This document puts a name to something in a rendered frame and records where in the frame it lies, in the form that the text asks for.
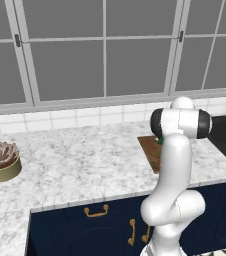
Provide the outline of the navy drawer front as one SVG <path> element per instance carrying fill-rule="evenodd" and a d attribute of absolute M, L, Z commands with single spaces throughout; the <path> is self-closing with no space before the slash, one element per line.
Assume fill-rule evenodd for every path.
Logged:
<path fill-rule="evenodd" d="M 133 217 L 139 210 L 146 195 L 121 198 L 93 204 L 83 204 L 62 209 L 47 210 L 32 214 L 33 219 L 44 220 L 50 226 L 77 224 L 90 219 L 112 219 L 125 213 Z"/>

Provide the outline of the grey framed window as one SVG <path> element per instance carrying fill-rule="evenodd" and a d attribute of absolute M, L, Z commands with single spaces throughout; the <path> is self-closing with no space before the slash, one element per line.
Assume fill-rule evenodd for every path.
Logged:
<path fill-rule="evenodd" d="M 0 114 L 179 96 L 226 96 L 226 0 L 0 0 Z"/>

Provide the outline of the navy cupboard door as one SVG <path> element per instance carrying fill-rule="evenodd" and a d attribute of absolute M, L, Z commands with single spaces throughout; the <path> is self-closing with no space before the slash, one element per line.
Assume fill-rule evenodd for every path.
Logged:
<path fill-rule="evenodd" d="M 135 256 L 130 246 L 130 217 L 90 219 L 77 224 L 50 226 L 33 219 L 26 256 Z"/>
<path fill-rule="evenodd" d="M 153 228 L 149 256 L 193 256 L 226 247 L 226 183 L 191 188 L 160 181 L 140 205 Z"/>

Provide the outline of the wooden cutting board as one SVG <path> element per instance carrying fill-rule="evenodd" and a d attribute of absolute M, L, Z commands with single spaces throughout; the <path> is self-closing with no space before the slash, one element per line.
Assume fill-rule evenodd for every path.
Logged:
<path fill-rule="evenodd" d="M 160 171 L 161 145 L 155 136 L 140 136 L 138 141 L 154 173 Z"/>

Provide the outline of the succulent in olive pot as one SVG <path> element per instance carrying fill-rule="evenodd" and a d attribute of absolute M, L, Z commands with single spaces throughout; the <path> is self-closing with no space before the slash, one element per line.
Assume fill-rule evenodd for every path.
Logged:
<path fill-rule="evenodd" d="M 15 178 L 21 170 L 22 164 L 16 144 L 0 141 L 0 182 Z"/>

